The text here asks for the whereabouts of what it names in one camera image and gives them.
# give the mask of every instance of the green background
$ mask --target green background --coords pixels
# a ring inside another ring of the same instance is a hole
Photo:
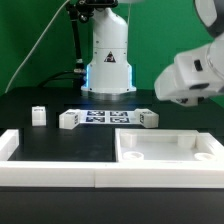
[[[0,95],[63,2],[1,0]],[[128,4],[120,4],[114,11],[127,20]],[[79,24],[79,28],[83,58],[88,63],[92,57],[92,23]],[[177,53],[211,41],[196,15],[193,0],[146,0],[132,4],[128,61],[134,68],[136,87],[153,89],[156,77],[173,63]],[[48,76],[72,70],[74,66],[71,24],[67,12],[63,10],[13,82],[12,88],[36,86]],[[224,97],[216,97],[215,101],[224,105]]]

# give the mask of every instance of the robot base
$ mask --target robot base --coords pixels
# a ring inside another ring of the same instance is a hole
[[[136,88],[124,93],[99,93],[82,89],[81,94],[82,96],[90,97],[96,100],[119,101],[134,97],[136,95]]]

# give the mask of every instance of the blue led light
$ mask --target blue led light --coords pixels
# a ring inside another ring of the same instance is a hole
[[[86,84],[85,87],[88,88],[89,86],[89,66],[86,67]]]
[[[132,86],[132,77],[133,74],[132,74],[132,66],[130,66],[130,86]]]

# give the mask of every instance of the white robot housing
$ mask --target white robot housing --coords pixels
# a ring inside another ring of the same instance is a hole
[[[178,54],[155,82],[159,100],[194,106],[202,98],[224,94],[224,1],[195,0],[195,8],[215,40]]]
[[[118,100],[133,93],[132,67],[127,62],[128,25],[110,8],[94,10],[93,59],[87,66],[82,94]]]

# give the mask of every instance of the black tabletop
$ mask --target black tabletop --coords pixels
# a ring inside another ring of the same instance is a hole
[[[33,127],[32,106],[45,106],[47,126]],[[211,100],[186,108],[160,102],[153,91],[138,90],[121,101],[100,101],[80,96],[69,88],[16,88],[0,97],[0,128],[20,130],[20,147],[10,160],[114,162],[115,128],[142,125],[79,124],[59,129],[59,115],[68,109],[133,111],[148,108],[159,114],[159,129],[209,132],[224,144],[224,109]]]
[[[31,107],[47,108],[47,127],[32,127]],[[0,132],[20,130],[20,147],[11,160],[115,161],[115,128],[141,125],[80,124],[58,128],[67,109],[135,110],[148,108],[160,116],[160,129],[209,132],[224,144],[224,109],[211,100],[184,108],[159,102],[153,91],[119,102],[81,97],[72,89],[17,88],[0,97]],[[223,189],[0,187],[0,223],[152,223],[223,224]]]

